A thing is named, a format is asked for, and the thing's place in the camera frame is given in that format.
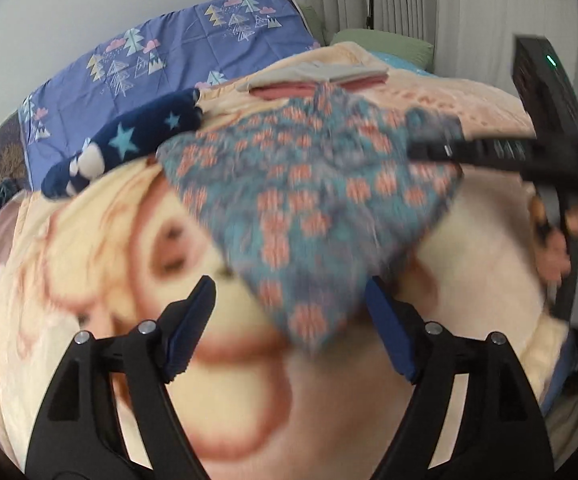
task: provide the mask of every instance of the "green pillow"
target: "green pillow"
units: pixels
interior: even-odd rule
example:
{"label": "green pillow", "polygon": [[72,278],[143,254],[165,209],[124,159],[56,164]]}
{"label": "green pillow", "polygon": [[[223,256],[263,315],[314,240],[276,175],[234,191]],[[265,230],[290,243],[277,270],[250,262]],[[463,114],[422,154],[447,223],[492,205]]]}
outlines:
{"label": "green pillow", "polygon": [[400,57],[428,72],[431,71],[434,62],[434,46],[431,43],[400,34],[366,28],[348,28],[336,34],[331,44],[342,41],[353,41],[370,52],[384,52]]}
{"label": "green pillow", "polygon": [[311,35],[318,40],[320,46],[326,46],[325,27],[322,25],[322,21],[315,9],[312,6],[300,5],[300,10],[303,12],[304,20],[307,22]]}

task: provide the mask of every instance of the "bed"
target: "bed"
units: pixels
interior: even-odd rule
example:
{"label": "bed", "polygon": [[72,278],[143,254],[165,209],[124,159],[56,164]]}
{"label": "bed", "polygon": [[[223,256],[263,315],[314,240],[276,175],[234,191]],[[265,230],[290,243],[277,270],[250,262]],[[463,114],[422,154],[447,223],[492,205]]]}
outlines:
{"label": "bed", "polygon": [[[364,97],[401,114],[412,105],[449,109],[466,135],[531,133],[520,102],[499,89],[394,69],[355,44],[320,48],[293,0],[212,0],[127,28],[49,79],[0,128],[0,157],[14,146],[7,174],[37,189],[51,164],[154,96],[196,86],[209,131],[253,113],[256,103],[235,88],[243,79],[305,60],[382,67],[385,89]],[[526,250],[529,193],[514,178],[467,172],[451,213],[399,275],[399,294],[454,333],[506,333],[547,410],[576,357],[567,345],[560,352],[567,329],[542,310]],[[172,222],[189,231],[183,241],[197,247],[197,265],[183,257],[180,266],[180,246],[169,247]],[[164,281],[158,269],[172,262],[154,263],[155,253],[173,258],[175,272]],[[24,466],[44,388],[75,332],[122,332],[207,273],[224,297],[203,352],[170,394],[211,477],[266,478],[272,470],[287,480],[307,472],[369,478],[411,389],[392,374],[367,319],[354,319],[308,357],[224,266],[152,159],[119,168],[69,203],[28,192],[12,200],[0,213],[0,447],[12,461]],[[464,386],[456,385],[434,463],[450,455]],[[148,466],[122,382],[116,387],[131,457]]]}

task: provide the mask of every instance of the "blue gripper pad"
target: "blue gripper pad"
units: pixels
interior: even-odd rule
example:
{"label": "blue gripper pad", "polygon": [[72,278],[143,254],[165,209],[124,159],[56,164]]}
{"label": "blue gripper pad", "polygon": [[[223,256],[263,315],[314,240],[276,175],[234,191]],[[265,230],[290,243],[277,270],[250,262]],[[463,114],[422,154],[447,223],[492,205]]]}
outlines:
{"label": "blue gripper pad", "polygon": [[[179,316],[177,328],[173,328],[165,341],[166,359],[162,367],[165,383],[170,383],[189,366],[214,306],[215,282],[203,276],[186,300],[171,303],[160,316],[159,324],[164,319],[175,322]],[[161,327],[163,334],[167,333],[167,329],[172,330],[170,327]]]}
{"label": "blue gripper pad", "polygon": [[393,369],[410,383],[415,383],[421,372],[416,363],[416,331],[425,330],[424,322],[409,303],[394,300],[383,287],[380,278],[367,282],[367,309]]}

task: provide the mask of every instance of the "peach blanket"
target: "peach blanket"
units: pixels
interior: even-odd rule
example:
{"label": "peach blanket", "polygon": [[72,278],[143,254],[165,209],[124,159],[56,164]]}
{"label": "peach blanket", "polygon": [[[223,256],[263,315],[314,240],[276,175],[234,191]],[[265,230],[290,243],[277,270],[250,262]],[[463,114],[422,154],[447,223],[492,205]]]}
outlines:
{"label": "peach blanket", "polygon": [[[342,43],[274,67],[309,60],[383,66]],[[204,128],[284,104],[236,85],[203,91]],[[519,100],[474,82],[389,70],[385,85],[361,94],[401,112],[417,105],[454,113],[467,136],[532,131]],[[457,335],[506,333],[540,398],[566,329],[542,311],[527,251],[527,196],[513,177],[468,171],[450,214],[399,282],[405,300]],[[73,335],[81,328],[98,338],[125,332],[208,274],[217,283],[215,313],[169,393],[211,478],[370,478],[412,389],[391,370],[367,319],[315,357],[293,348],[150,159],[112,171],[69,202],[28,194],[16,207],[10,254],[0,265],[0,444],[21,467],[44,391]],[[434,463],[450,456],[465,385],[454,388]],[[126,387],[115,386],[130,454],[148,465]]]}

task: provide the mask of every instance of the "blue bedsheet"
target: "blue bedsheet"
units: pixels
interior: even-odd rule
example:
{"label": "blue bedsheet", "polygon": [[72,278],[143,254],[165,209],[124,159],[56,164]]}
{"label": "blue bedsheet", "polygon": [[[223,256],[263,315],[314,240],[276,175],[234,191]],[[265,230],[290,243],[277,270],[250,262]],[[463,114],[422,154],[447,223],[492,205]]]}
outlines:
{"label": "blue bedsheet", "polygon": [[291,0],[214,0],[130,28],[33,92],[18,111],[29,181],[111,119],[171,91],[207,88],[317,46]]}

